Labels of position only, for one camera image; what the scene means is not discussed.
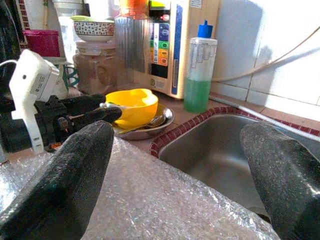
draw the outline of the dish soap bottle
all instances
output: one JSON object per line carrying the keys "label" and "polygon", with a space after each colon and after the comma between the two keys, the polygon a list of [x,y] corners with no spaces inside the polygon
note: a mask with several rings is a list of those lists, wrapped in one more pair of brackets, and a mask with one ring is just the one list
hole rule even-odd
{"label": "dish soap bottle", "polygon": [[200,114],[207,110],[218,43],[211,39],[213,28],[205,20],[204,25],[199,25],[198,37],[190,40],[184,109],[191,113]]}

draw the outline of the floral bowl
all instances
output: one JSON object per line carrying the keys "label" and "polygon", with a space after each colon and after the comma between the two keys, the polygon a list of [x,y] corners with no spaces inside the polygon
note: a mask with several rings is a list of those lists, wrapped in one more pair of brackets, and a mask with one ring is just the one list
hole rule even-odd
{"label": "floral bowl", "polygon": [[114,36],[115,22],[73,21],[75,33],[86,42],[108,42]]}

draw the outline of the blue bottle cap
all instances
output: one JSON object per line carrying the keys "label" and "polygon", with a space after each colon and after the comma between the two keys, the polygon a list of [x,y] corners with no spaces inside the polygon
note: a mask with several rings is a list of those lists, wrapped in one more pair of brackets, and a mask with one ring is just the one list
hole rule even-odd
{"label": "blue bottle cap", "polygon": [[214,26],[208,25],[208,21],[204,21],[204,25],[199,25],[199,31],[198,31],[198,37],[199,38],[211,38],[212,31],[214,29]]}

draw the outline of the sink basin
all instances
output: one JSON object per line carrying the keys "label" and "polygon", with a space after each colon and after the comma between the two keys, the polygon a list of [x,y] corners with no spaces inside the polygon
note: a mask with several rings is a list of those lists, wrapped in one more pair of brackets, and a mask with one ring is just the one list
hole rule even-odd
{"label": "sink basin", "polygon": [[[257,120],[236,114],[214,115],[162,148],[159,158],[266,219],[239,137],[241,129],[253,122]],[[277,129],[319,159],[319,142]]]}

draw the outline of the wall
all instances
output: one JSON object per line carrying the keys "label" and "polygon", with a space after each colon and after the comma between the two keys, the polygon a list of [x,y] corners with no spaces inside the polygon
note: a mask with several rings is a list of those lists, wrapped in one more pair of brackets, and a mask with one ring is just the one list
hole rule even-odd
{"label": "wall", "polygon": [[[220,0],[213,78],[232,77],[288,52],[320,23],[315,0]],[[320,31],[271,68],[212,83],[211,91],[320,121]]]}

